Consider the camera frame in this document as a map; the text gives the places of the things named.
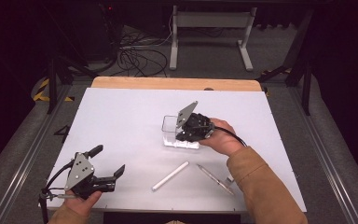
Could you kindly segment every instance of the white tabletop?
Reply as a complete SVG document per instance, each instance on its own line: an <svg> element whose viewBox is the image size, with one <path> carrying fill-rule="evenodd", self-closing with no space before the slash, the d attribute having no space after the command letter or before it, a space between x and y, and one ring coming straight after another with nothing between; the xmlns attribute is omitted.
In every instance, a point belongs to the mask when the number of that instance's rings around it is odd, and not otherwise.
<svg viewBox="0 0 358 224"><path fill-rule="evenodd" d="M231 196L207 177L197 163L220 179L228 175L227 157L208 147L165 147L161 124L164 116L198 101L195 113L227 120L237 135L269 164L306 211L290 161L262 91L173 91L89 88L76 113L71 131L52 170L54 175L76 152L103 145L89 159L98 177L110 176L126 164L114 192L104 193L94 208L104 211L211 212L246 211L242 193L234 183ZM189 161L189 165L160 189L151 187ZM65 185L67 173L52 187ZM48 201L54 209L62 200Z"/></svg>

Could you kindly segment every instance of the white metal stand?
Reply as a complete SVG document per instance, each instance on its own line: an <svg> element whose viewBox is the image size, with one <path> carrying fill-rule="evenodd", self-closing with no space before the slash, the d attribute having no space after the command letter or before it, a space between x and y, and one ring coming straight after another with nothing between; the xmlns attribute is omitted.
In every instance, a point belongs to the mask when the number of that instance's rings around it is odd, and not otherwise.
<svg viewBox="0 0 358 224"><path fill-rule="evenodd" d="M238 47L240 48L246 71L252 71L253 67L246 50L246 44L255 20L256 10L256 7L252 7L250 12L184 12L178 11L177 6L173 6L170 69L175 70L177 65L178 27L231 27L246 28L243 39L238 40Z"/></svg>

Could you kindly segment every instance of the hand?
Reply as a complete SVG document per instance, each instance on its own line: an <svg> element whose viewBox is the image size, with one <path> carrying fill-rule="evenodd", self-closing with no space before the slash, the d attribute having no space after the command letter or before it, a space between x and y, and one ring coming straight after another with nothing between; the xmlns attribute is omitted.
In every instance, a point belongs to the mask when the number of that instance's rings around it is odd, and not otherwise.
<svg viewBox="0 0 358 224"><path fill-rule="evenodd" d="M71 190L67 190L65 194L74 195ZM94 204L98 202L101 198L102 193L100 191L93 192L87 200L83 200L82 198L74 198L74 199L65 199L65 205L72 209L74 212L78 213L82 217L88 217L91 212L91 208Z"/></svg>
<svg viewBox="0 0 358 224"><path fill-rule="evenodd" d="M235 133L234 129L225 120L211 119L211 122L214 123L214 126L221 127ZM227 156L230 156L232 153L243 147L243 144L233 136L216 129L212 133L211 137L200 140L200 144L211 147L215 151Z"/></svg>

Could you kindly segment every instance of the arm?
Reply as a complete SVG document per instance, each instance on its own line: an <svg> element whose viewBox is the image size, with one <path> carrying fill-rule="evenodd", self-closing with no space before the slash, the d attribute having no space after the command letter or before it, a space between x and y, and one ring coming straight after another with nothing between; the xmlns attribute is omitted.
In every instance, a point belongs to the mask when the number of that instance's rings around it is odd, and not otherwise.
<svg viewBox="0 0 358 224"><path fill-rule="evenodd" d="M235 133L225 121L212 122ZM256 223L308 223L286 186L251 147L219 130L200 143L228 156L228 170Z"/></svg>
<svg viewBox="0 0 358 224"><path fill-rule="evenodd" d="M87 200L81 198L65 199L48 224L86 224L90 216L91 207L98 202L101 195L100 191L96 191Z"/></svg>

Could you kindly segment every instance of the brown jacket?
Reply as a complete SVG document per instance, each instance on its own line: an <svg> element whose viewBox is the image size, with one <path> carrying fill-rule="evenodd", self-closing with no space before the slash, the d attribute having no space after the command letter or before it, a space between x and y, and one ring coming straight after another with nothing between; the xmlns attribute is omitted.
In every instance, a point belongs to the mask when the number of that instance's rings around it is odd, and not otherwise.
<svg viewBox="0 0 358 224"><path fill-rule="evenodd" d="M246 206L255 223L308 223L286 186L251 147L234 152L228 158L227 166L243 192ZM62 223L85 224L87 218L63 204L54 213L49 224Z"/></svg>

